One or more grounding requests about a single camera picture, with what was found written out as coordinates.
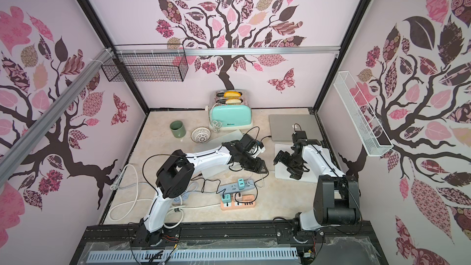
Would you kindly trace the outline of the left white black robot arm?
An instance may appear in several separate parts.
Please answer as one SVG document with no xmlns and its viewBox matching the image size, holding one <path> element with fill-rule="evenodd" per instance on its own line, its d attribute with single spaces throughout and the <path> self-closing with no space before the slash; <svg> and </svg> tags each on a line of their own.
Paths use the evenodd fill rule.
<svg viewBox="0 0 471 265">
<path fill-rule="evenodd" d="M 256 174 L 266 174 L 266 163 L 259 157 L 265 151 L 264 144 L 249 134 L 241 139 L 223 142 L 220 146 L 197 153 L 176 150 L 157 171 L 153 187 L 155 195 L 143 225 L 148 234 L 160 231 L 173 199 L 186 191 L 193 175 L 203 170 L 237 163 L 240 167 Z"/>
</svg>

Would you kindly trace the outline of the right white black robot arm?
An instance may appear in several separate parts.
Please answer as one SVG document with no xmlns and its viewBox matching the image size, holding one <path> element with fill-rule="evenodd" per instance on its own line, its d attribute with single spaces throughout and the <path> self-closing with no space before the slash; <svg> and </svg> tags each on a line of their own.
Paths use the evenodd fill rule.
<svg viewBox="0 0 471 265">
<path fill-rule="evenodd" d="M 305 131 L 292 134 L 291 151 L 277 147 L 274 158 L 275 177 L 316 184 L 311 210 L 298 213 L 299 229 L 316 231 L 327 226 L 361 223 L 358 180 L 346 175 L 329 158 L 316 139 L 308 139 Z"/>
</svg>

